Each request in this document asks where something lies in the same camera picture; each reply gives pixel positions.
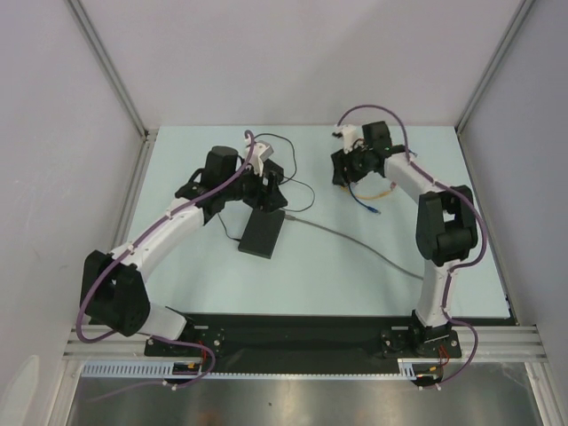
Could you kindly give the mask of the black network switch box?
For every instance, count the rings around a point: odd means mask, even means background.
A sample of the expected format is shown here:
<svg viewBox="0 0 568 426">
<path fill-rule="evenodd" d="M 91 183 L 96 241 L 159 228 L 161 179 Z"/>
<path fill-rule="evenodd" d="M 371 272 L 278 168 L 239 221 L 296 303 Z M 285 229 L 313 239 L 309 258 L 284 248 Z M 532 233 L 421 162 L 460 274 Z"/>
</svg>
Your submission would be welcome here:
<svg viewBox="0 0 568 426">
<path fill-rule="evenodd" d="M 271 259 L 286 213 L 282 209 L 272 213 L 254 209 L 241 236 L 238 250 L 252 256 Z"/>
</svg>

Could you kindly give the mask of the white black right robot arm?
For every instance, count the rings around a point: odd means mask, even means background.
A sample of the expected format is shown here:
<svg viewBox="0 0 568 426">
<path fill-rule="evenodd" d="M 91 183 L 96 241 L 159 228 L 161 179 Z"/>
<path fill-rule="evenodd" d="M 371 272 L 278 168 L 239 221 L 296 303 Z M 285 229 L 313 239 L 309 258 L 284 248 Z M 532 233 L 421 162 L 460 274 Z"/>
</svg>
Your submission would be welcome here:
<svg viewBox="0 0 568 426">
<path fill-rule="evenodd" d="M 365 124 L 361 130 L 338 124 L 333 136 L 343 141 L 343 147 L 331 154 L 334 185 L 351 189 L 377 173 L 417 205 L 415 241 L 424 259 L 424 276 L 413 312 L 419 327 L 408 335 L 408 344 L 413 353 L 427 357 L 441 344 L 435 328 L 449 323 L 451 269 L 467 259 L 478 242 L 472 192 L 465 185 L 445 188 L 428 175 L 405 146 L 392 144 L 385 122 Z"/>
</svg>

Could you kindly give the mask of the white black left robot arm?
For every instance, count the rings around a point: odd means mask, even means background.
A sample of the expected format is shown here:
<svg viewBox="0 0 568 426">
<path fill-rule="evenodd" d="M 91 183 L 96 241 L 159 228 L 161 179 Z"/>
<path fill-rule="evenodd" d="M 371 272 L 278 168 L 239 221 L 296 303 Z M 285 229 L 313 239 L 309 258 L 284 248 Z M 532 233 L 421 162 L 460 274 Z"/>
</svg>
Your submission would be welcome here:
<svg viewBox="0 0 568 426">
<path fill-rule="evenodd" d="M 262 213 L 283 209 L 283 169 L 271 161 L 270 144 L 247 145 L 245 154 L 229 146 L 213 146 L 203 167 L 179 187 L 165 212 L 136 239 L 108 253 L 92 251 L 83 267 L 80 311 L 76 323 L 89 316 L 123 336 L 164 338 L 177 355 L 195 345 L 187 318 L 151 302 L 146 281 L 185 237 L 205 226 L 227 203 L 241 201 Z"/>
</svg>

